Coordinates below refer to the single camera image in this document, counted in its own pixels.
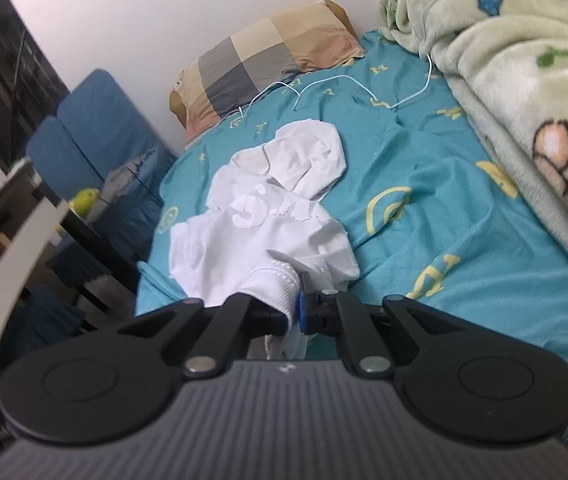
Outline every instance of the pillow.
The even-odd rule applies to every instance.
[[[175,113],[186,108],[186,142],[274,81],[363,57],[349,28],[321,1],[260,20],[214,46],[181,73],[171,94]]]

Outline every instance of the white cloth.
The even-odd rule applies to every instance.
[[[273,176],[284,189],[321,200],[344,173],[346,160],[335,126],[306,119],[285,124],[266,144],[235,153],[231,165]]]
[[[300,122],[307,128],[320,126],[328,131],[326,123],[320,121]],[[288,126],[282,129],[291,131]],[[332,128],[343,160],[339,135]],[[296,131],[305,137],[302,144],[308,146],[304,129]],[[309,150],[305,157],[294,157],[290,154],[302,152],[295,151],[295,139],[289,138],[280,143],[283,161],[272,147],[261,148],[269,166],[277,168],[278,175],[289,186],[296,181],[293,188],[316,196],[341,174],[334,170],[317,171],[318,165],[337,167],[335,161],[323,165],[317,155],[323,152],[326,158],[333,158],[335,144],[326,149],[327,145],[316,142],[315,150]],[[239,159],[242,164],[247,160]],[[300,175],[299,178],[287,178],[283,171],[287,165],[291,174]],[[303,172],[299,170],[301,166],[305,167]],[[311,174],[314,183],[305,179]],[[288,317],[289,332],[285,338],[267,338],[268,357],[303,358],[306,337],[300,334],[295,319],[295,300],[300,289],[298,272],[308,270],[317,288],[345,288],[350,280],[358,278],[359,267],[344,228],[318,202],[285,189],[273,176],[256,174],[236,164],[222,166],[215,173],[206,205],[209,209],[202,215],[171,228],[171,276],[187,295],[201,298],[209,306],[222,304],[228,296],[243,292],[276,308]]]

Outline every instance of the fleece blanket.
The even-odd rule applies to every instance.
[[[568,0],[379,0],[430,56],[491,156],[568,252]]]

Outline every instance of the white wall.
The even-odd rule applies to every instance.
[[[173,149],[183,130],[168,108],[180,70],[226,36],[287,7],[315,0],[12,0],[70,89],[108,70]],[[376,0],[334,0],[363,32]]]

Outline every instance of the blue bedsheet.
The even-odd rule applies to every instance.
[[[173,166],[161,186],[163,218],[137,302],[141,314],[184,297],[169,278],[169,230],[205,210],[215,171],[231,155],[271,140],[291,121],[337,127],[347,171],[321,202],[349,234],[363,301],[411,295],[455,316],[547,348],[568,361],[568,257],[517,189],[490,163],[445,79],[428,62],[369,32],[364,59],[302,75],[298,89],[347,74],[369,87],[371,101],[345,78],[296,95],[276,89],[244,119],[226,118]]]

